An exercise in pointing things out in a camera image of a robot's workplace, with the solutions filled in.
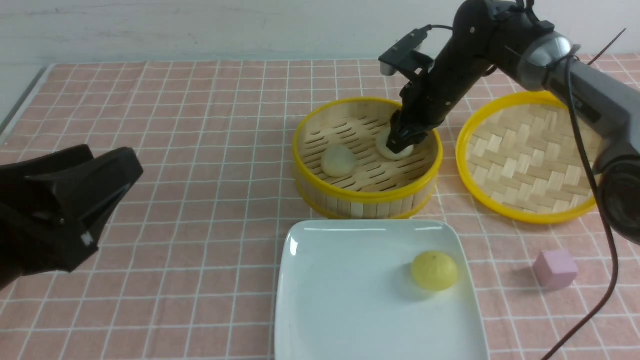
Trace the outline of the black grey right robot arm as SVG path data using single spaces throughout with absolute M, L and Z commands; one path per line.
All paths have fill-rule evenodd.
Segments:
M 398 154 L 438 128 L 473 85 L 495 70 L 530 92 L 548 91 L 602 139 L 592 171 L 608 225 L 638 244 L 639 92 L 575 58 L 578 47 L 537 18 L 532 0 L 467 0 L 435 59 L 418 51 L 433 25 L 405 35 L 380 57 L 381 73 L 401 73 L 402 108 L 390 119 L 387 148 Z

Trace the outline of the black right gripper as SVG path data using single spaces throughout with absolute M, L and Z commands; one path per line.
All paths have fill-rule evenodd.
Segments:
M 452 35 L 429 73 L 411 85 L 399 117 L 390 120 L 386 147 L 394 154 L 419 146 L 486 73 L 489 38 Z

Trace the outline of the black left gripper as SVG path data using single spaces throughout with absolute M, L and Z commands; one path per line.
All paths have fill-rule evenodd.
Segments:
M 87 145 L 0 167 L 0 287 L 73 272 L 99 249 L 106 223 L 142 177 L 128 147 L 94 157 Z

